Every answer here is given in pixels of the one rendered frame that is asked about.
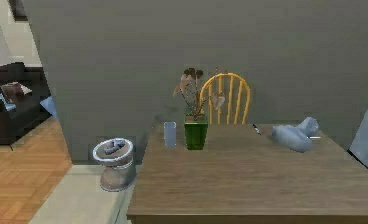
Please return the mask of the brown wooden table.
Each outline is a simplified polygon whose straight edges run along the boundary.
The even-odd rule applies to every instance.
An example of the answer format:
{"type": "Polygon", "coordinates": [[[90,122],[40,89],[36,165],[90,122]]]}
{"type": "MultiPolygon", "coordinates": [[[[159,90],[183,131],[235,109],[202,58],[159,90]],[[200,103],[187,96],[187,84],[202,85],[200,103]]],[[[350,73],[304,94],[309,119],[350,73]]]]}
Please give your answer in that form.
{"type": "Polygon", "coordinates": [[[212,125],[202,150],[149,135],[132,224],[368,224],[368,170],[325,134],[297,153],[271,125],[212,125]]]}

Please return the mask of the black sofa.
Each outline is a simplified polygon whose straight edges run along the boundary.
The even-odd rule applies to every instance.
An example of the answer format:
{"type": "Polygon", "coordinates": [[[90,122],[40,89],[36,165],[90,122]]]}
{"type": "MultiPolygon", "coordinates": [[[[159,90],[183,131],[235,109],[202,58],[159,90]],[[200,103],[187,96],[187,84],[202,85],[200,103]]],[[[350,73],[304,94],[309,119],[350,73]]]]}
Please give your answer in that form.
{"type": "Polygon", "coordinates": [[[31,92],[13,109],[7,109],[0,99],[0,145],[13,144],[51,116],[40,104],[51,95],[42,67],[26,67],[23,62],[0,66],[0,94],[1,86],[11,82],[18,82],[31,92]]]}

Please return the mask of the pale blue lumpy statue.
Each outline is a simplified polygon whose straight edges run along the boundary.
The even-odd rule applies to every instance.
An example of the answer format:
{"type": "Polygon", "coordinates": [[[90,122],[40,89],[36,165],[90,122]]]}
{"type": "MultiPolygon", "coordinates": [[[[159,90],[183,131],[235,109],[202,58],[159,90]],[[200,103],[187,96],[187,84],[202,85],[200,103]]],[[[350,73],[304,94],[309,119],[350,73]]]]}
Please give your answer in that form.
{"type": "Polygon", "coordinates": [[[311,137],[319,131],[318,121],[313,117],[305,118],[300,124],[276,125],[272,128],[274,141],[293,151],[304,153],[311,149],[311,137]]]}

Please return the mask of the pale blue cushion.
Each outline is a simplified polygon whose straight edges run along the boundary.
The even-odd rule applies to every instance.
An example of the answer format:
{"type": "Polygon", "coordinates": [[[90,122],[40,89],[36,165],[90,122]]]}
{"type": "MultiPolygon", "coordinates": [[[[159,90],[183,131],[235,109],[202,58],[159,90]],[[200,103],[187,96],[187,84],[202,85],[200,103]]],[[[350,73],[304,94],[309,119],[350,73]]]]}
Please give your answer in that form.
{"type": "Polygon", "coordinates": [[[14,109],[16,109],[16,105],[13,104],[13,103],[8,103],[5,98],[4,98],[4,95],[2,93],[0,93],[0,100],[3,102],[4,106],[5,106],[5,109],[7,111],[12,111],[14,109]]]}

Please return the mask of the grey round waste bin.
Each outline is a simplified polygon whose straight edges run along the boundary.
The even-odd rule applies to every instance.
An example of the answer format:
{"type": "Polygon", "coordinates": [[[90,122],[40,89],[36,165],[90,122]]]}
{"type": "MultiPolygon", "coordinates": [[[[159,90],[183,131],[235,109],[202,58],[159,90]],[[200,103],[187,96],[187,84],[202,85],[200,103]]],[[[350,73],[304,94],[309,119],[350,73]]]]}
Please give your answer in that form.
{"type": "Polygon", "coordinates": [[[128,188],[136,177],[133,143],[125,138],[105,140],[94,147],[92,156],[104,166],[100,186],[109,192],[128,188]]]}

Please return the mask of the dark red cushion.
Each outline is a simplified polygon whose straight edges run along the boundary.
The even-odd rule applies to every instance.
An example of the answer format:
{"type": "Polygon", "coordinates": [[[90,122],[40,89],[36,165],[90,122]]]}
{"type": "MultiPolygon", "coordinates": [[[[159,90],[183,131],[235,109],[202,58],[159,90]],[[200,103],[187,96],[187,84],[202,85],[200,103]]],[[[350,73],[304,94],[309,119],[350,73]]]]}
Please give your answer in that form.
{"type": "Polygon", "coordinates": [[[1,90],[8,103],[17,103],[24,100],[25,94],[20,83],[7,83],[1,86],[1,90]]]}

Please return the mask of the yellow wooden chair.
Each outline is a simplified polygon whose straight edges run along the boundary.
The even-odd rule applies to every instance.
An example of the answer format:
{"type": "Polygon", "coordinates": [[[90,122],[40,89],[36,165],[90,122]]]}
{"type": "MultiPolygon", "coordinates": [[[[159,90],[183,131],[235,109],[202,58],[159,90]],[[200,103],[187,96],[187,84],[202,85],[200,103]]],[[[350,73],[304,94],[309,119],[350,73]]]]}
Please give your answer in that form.
{"type": "Polygon", "coordinates": [[[219,73],[209,78],[200,90],[206,100],[205,112],[210,124],[246,124],[251,90],[247,81],[234,73],[219,73]]]}

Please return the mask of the pale blue flat panel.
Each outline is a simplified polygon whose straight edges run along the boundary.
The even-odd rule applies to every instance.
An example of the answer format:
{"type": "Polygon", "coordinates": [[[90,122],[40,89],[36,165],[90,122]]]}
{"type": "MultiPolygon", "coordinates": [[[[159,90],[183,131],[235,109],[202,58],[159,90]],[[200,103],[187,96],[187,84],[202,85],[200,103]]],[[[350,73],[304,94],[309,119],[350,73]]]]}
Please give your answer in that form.
{"type": "Polygon", "coordinates": [[[349,151],[368,168],[368,107],[349,151]]]}

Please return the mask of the houseplant in green pot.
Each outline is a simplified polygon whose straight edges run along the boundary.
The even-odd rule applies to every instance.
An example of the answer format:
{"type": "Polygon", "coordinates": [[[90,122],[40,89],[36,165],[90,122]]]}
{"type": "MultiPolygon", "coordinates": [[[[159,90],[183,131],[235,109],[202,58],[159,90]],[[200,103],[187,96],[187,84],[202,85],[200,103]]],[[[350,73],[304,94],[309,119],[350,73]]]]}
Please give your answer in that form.
{"type": "Polygon", "coordinates": [[[205,90],[211,88],[215,77],[201,83],[204,72],[201,69],[189,67],[183,71],[179,83],[173,91],[173,96],[180,95],[185,102],[187,112],[184,115],[185,145],[188,150],[202,150],[205,145],[208,130],[208,118],[203,111],[205,103],[217,111],[226,100],[223,92],[211,92],[204,96],[205,90]]]}

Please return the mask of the pale blue glass cup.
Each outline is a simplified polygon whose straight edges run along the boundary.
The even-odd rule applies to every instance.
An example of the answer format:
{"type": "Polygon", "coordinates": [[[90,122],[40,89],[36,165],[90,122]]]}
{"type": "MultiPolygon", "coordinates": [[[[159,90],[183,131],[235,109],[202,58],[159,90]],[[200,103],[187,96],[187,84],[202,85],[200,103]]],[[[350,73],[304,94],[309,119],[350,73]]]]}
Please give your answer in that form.
{"type": "Polygon", "coordinates": [[[176,145],[176,123],[164,123],[164,142],[166,147],[174,147],[176,145]]]}

